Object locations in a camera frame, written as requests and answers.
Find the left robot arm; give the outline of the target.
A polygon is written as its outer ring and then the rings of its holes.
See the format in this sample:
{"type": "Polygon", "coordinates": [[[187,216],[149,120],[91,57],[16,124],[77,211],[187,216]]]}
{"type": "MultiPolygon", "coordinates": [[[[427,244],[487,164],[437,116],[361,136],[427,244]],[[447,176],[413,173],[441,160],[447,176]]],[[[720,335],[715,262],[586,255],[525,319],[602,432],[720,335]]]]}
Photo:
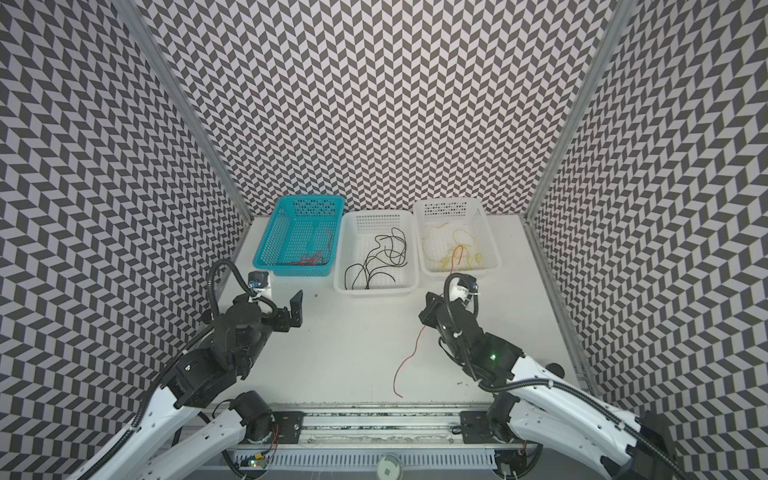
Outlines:
{"type": "Polygon", "coordinates": [[[215,456],[237,478],[259,478],[230,454],[243,440],[265,441],[269,451],[277,450],[279,425],[255,391],[236,396],[186,439],[166,443],[191,419],[205,418],[205,409],[222,392],[248,377],[273,333],[302,326],[303,291],[278,307],[266,294],[269,287],[266,271],[244,277],[231,260],[215,261],[206,277],[205,328],[154,377],[128,423],[72,478],[182,479],[215,456]]]}

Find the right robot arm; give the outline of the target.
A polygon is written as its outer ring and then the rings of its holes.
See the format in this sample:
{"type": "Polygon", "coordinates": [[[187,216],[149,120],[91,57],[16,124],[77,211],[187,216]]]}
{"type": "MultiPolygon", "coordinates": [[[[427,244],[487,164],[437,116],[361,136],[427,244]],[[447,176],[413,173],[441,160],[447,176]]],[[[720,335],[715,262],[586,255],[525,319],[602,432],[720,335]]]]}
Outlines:
{"type": "Polygon", "coordinates": [[[427,293],[419,320],[435,329],[444,353],[482,391],[492,436],[529,441],[589,467],[605,479],[685,479],[670,421],[635,414],[568,383],[515,344],[479,323],[475,277],[451,273],[440,293],[427,293]]]}

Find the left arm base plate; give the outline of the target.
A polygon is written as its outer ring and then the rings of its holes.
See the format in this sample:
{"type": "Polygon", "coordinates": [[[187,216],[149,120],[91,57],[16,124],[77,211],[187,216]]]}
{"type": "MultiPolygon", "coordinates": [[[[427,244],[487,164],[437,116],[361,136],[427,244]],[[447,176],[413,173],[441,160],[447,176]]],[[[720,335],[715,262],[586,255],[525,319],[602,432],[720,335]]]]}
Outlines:
{"type": "Polygon", "coordinates": [[[277,434],[275,443],[295,445],[299,443],[306,414],[303,411],[276,411],[272,413],[271,425],[277,434]]]}

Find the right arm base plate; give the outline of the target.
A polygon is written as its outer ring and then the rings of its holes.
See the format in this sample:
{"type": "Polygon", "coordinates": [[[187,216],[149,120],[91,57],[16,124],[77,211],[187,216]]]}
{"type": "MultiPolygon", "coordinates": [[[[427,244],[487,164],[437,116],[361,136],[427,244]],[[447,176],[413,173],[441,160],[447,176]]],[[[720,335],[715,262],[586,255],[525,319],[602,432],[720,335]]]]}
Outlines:
{"type": "Polygon", "coordinates": [[[459,429],[464,444],[509,443],[509,425],[486,411],[461,411],[459,429]]]}

